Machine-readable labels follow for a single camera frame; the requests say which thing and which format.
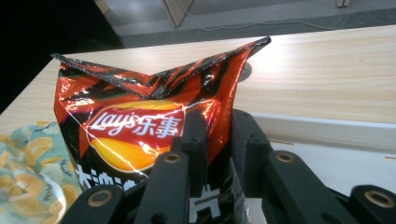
light wood tabletop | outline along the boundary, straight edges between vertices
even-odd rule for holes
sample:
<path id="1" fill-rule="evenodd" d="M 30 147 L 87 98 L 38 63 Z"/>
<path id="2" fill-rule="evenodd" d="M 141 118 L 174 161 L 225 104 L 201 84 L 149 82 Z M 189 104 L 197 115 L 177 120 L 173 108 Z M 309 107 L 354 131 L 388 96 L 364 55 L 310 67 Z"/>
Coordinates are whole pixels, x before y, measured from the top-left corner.
<path id="1" fill-rule="evenodd" d="M 234 108 L 304 118 L 396 123 L 396 25 L 275 35 L 248 59 L 251 76 L 238 84 Z M 154 74 L 236 49 L 239 38 L 65 55 Z M 52 60 L 0 116 L 0 133 L 55 121 L 60 62 Z"/>

chip bag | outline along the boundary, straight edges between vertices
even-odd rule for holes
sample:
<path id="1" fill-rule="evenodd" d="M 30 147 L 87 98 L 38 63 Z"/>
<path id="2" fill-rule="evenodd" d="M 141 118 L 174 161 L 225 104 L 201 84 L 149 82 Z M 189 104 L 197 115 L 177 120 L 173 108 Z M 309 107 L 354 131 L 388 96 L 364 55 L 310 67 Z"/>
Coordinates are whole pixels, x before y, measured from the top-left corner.
<path id="1" fill-rule="evenodd" d="M 192 110 L 205 117 L 212 162 L 230 138 L 246 60 L 270 41 L 151 76 L 53 54 L 61 61 L 54 112 L 82 189 L 114 184 L 127 190 L 148 178 L 157 156 L 183 134 Z"/>

shiny plastic packaging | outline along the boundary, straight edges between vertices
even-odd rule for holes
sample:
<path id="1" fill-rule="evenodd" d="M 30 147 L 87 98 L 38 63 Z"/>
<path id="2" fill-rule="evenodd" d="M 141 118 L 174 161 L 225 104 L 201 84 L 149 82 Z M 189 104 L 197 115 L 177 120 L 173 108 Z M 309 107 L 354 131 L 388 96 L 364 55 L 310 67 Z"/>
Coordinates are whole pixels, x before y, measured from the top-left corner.
<path id="1" fill-rule="evenodd" d="M 148 178 L 157 156 L 183 134 L 186 113 L 203 111 L 212 162 L 230 138 L 233 97 L 248 57 L 265 37 L 154 75 L 52 56 L 61 61 L 54 112 L 82 189 L 127 190 Z"/>

lay's logo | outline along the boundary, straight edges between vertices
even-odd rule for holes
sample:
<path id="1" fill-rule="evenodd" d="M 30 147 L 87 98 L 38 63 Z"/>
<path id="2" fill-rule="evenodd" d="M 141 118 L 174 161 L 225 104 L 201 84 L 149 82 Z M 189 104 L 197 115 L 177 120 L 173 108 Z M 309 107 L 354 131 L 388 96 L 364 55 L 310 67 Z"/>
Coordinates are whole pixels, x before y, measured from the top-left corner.
<path id="1" fill-rule="evenodd" d="M 112 105 L 85 125 L 86 138 L 102 159 L 124 173 L 153 165 L 182 135 L 185 111 L 169 101 L 141 101 Z"/>

gray floor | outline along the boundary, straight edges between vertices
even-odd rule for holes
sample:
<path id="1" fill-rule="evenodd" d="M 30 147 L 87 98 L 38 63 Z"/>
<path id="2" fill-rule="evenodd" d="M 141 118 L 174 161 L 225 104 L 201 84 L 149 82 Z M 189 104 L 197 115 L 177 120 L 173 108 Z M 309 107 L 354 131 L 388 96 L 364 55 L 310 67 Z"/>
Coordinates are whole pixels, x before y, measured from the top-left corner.
<path id="1" fill-rule="evenodd" d="M 159 0 L 106 1 L 125 48 L 396 24 L 395 0 L 195 0 L 176 28 Z"/>

